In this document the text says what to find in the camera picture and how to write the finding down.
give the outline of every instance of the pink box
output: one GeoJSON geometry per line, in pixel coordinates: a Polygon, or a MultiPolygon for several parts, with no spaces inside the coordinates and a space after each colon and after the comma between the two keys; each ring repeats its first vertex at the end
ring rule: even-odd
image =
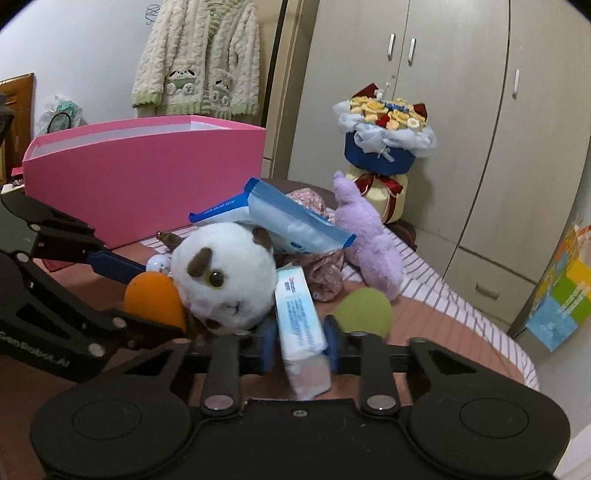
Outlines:
{"type": "Polygon", "coordinates": [[[86,125],[31,142],[25,191],[115,248],[241,192],[261,175],[264,143],[261,127],[197,115],[86,125]]]}

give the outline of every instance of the silver handle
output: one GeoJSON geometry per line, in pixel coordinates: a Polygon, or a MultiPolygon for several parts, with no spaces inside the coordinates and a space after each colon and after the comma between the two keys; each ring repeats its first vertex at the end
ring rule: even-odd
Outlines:
{"type": "Polygon", "coordinates": [[[394,42],[396,41],[396,35],[391,33],[390,34],[390,42],[388,43],[388,61],[392,61],[392,56],[394,55],[394,42]]]}
{"type": "Polygon", "coordinates": [[[497,301],[497,299],[499,298],[499,294],[497,292],[482,288],[478,283],[476,284],[475,290],[476,293],[478,293],[479,295],[482,295],[483,297],[488,297],[492,301],[497,301]]]}
{"type": "Polygon", "coordinates": [[[519,69],[515,69],[515,83],[513,84],[513,99],[517,100],[517,91],[519,90],[519,69]]]}
{"type": "Polygon", "coordinates": [[[410,50],[408,51],[408,66],[412,67],[413,66],[413,60],[414,60],[414,49],[417,46],[417,39],[416,38],[411,38],[410,39],[410,50]]]}

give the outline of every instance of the white fleece jacket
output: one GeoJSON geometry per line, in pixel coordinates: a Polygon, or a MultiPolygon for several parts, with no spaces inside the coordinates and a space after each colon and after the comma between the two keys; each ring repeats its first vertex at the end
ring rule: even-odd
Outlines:
{"type": "Polygon", "coordinates": [[[139,61],[132,104],[219,118],[258,110],[259,30],[250,0],[164,0],[139,61]]]}

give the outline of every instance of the blue flower box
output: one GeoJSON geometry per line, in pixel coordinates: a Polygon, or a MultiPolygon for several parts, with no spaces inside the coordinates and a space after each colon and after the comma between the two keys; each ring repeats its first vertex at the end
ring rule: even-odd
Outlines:
{"type": "Polygon", "coordinates": [[[389,177],[406,173],[413,166],[415,156],[408,150],[389,148],[388,154],[394,159],[393,162],[390,162],[383,154],[363,153],[363,150],[355,143],[355,133],[345,134],[345,158],[357,168],[389,177]]]}

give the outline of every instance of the red ribbon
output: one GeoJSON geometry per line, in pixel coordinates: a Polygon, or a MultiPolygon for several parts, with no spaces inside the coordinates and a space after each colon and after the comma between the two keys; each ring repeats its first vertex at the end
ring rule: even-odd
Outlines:
{"type": "Polygon", "coordinates": [[[386,219],[384,220],[384,223],[388,223],[394,214],[394,210],[396,209],[396,196],[399,193],[402,193],[404,188],[396,180],[386,177],[385,175],[377,175],[374,173],[363,174],[357,180],[355,180],[355,184],[357,185],[357,188],[361,192],[362,196],[365,197],[367,195],[369,189],[374,184],[374,180],[381,181],[388,190],[388,204],[386,205],[387,214],[386,219]]]}

